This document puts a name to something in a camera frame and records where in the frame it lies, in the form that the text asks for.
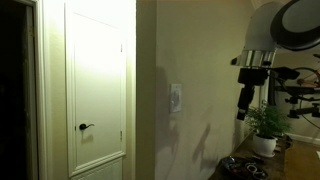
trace white flower pot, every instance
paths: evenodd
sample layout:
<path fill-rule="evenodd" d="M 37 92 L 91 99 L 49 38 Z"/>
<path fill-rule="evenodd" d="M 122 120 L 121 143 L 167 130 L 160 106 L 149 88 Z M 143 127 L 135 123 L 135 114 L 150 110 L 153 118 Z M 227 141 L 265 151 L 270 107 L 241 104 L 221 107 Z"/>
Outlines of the white flower pot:
<path fill-rule="evenodd" d="M 263 157 L 273 157 L 274 156 L 274 149 L 276 148 L 277 139 L 265 139 L 257 136 L 256 134 L 253 135 L 253 150 L 260 156 Z"/>

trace potted plant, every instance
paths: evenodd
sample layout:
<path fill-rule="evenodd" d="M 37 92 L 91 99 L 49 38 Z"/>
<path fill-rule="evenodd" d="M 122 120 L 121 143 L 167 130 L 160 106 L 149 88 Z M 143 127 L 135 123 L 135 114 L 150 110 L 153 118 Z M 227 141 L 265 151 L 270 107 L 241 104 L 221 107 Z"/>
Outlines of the potted plant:
<path fill-rule="evenodd" d="M 276 106 L 262 102 L 261 107 L 250 107 L 245 122 L 255 131 L 253 135 L 253 150 L 258 155 L 273 157 L 277 138 L 290 130 L 287 116 Z"/>

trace doorway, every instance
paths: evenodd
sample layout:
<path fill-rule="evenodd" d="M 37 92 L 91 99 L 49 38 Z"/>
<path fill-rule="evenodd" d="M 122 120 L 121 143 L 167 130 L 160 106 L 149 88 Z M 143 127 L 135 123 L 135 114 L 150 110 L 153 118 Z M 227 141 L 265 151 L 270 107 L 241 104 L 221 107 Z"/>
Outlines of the doorway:
<path fill-rule="evenodd" d="M 28 28 L 32 7 L 2 0 L 0 20 L 1 179 L 34 180 L 38 157 L 34 47 Z"/>

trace light switch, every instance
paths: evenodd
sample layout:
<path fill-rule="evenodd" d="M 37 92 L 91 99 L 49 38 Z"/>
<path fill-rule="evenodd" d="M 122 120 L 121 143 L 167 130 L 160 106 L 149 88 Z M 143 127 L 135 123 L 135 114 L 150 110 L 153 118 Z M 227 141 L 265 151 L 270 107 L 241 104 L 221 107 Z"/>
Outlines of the light switch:
<path fill-rule="evenodd" d="M 170 85 L 170 112 L 181 111 L 181 84 Z"/>

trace table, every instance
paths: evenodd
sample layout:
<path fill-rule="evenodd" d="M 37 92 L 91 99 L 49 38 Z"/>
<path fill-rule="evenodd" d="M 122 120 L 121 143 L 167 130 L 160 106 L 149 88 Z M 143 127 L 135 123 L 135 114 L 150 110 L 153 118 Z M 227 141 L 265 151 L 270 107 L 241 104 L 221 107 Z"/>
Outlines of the table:
<path fill-rule="evenodd" d="M 272 158 L 265 158 L 255 154 L 252 150 L 252 136 L 251 133 L 240 146 L 231 154 L 231 156 L 242 157 L 242 158 L 252 158 L 253 155 L 260 157 L 264 163 L 258 163 L 258 165 L 263 168 L 269 175 L 270 180 L 285 180 L 284 174 L 284 160 L 285 160 L 285 150 L 291 146 L 292 140 L 289 136 L 284 135 L 278 137 L 277 147 L 280 151 L 275 151 L 275 156 Z M 216 171 L 209 178 L 209 180 L 233 180 L 235 179 L 230 175 L 230 173 L 222 166 L 221 162 L 218 164 Z"/>

